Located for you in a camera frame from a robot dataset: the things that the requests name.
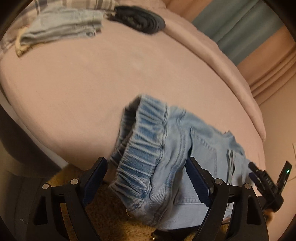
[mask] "denim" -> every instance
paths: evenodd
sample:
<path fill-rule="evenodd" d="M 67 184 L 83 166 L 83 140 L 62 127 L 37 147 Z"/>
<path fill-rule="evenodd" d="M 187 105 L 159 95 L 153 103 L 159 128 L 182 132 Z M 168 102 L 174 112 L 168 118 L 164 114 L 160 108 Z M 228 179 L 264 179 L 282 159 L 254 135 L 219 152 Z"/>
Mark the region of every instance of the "denim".
<path fill-rule="evenodd" d="M 21 45 L 64 38 L 92 37 L 102 27 L 103 13 L 91 9 L 47 7 L 21 36 Z"/>
<path fill-rule="evenodd" d="M 109 164 L 110 188 L 129 215 L 158 229 L 200 225 L 208 211 L 185 171 L 193 156 L 214 178 L 251 183 L 249 160 L 231 132 L 221 133 L 190 112 L 142 95 L 125 108 Z M 228 205 L 225 218 L 231 215 Z"/>

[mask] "jeans back pocket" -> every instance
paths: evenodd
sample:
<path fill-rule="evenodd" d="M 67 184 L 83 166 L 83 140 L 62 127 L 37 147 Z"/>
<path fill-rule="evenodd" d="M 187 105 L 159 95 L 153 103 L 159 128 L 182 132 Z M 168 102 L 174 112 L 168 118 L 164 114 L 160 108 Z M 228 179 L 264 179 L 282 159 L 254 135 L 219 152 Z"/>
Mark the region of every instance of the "jeans back pocket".
<path fill-rule="evenodd" d="M 192 141 L 191 149 L 188 157 L 192 156 L 196 159 L 202 169 L 210 172 L 213 178 L 217 177 L 217 150 L 210 146 L 204 139 L 197 135 L 194 129 L 190 130 Z M 196 204 L 201 203 L 194 187 L 183 168 L 183 176 L 179 186 L 179 190 L 174 200 L 174 204 Z"/>
<path fill-rule="evenodd" d="M 252 185 L 253 182 L 249 178 L 249 173 L 252 171 L 248 167 L 250 161 L 245 156 L 236 151 L 233 152 L 233 159 L 235 170 L 233 172 L 231 184 L 233 186 L 239 187 L 241 187 L 245 183 L 249 183 Z"/>

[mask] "pink bed sheet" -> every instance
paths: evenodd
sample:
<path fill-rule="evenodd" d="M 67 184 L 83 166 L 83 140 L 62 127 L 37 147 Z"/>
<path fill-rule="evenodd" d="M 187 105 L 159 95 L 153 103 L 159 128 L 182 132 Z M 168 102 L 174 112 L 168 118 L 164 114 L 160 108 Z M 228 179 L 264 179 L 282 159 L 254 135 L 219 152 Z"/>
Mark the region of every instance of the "pink bed sheet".
<path fill-rule="evenodd" d="M 91 39 L 68 39 L 0 62 L 9 102 L 33 135 L 81 169 L 108 158 L 122 109 L 141 93 L 230 130 L 265 168 L 261 112 L 246 81 L 210 39 L 189 22 L 159 10 L 167 27 L 146 35 L 103 21 Z"/>

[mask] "wall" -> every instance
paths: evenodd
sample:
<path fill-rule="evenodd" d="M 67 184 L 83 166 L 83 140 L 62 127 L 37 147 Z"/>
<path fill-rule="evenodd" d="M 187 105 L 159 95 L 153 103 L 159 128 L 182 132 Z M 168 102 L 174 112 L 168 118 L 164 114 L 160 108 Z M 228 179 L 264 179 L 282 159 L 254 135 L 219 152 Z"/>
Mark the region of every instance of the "wall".
<path fill-rule="evenodd" d="M 266 170 L 276 182 L 286 160 L 292 165 L 290 179 L 296 176 L 293 143 L 296 142 L 296 75 L 260 105 L 266 128 L 264 152 Z M 270 241 L 277 241 L 296 213 L 296 179 L 283 192 L 284 204 L 269 225 Z"/>

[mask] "jeans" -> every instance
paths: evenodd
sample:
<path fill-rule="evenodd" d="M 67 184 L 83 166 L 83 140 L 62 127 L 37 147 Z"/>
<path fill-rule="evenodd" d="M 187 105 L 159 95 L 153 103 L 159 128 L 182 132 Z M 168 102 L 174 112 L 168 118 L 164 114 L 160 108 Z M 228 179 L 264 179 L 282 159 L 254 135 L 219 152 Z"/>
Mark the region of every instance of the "jeans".
<path fill-rule="evenodd" d="M 47 7 L 21 36 L 21 45 L 64 38 L 92 37 L 102 27 L 103 13 L 90 9 Z"/>
<path fill-rule="evenodd" d="M 129 214 L 158 229 L 200 225 L 208 211 L 185 171 L 193 156 L 214 178 L 242 186 L 250 182 L 249 160 L 231 132 L 221 133 L 178 107 L 140 96 L 125 108 L 110 188 Z M 228 205 L 225 218 L 231 215 Z"/>

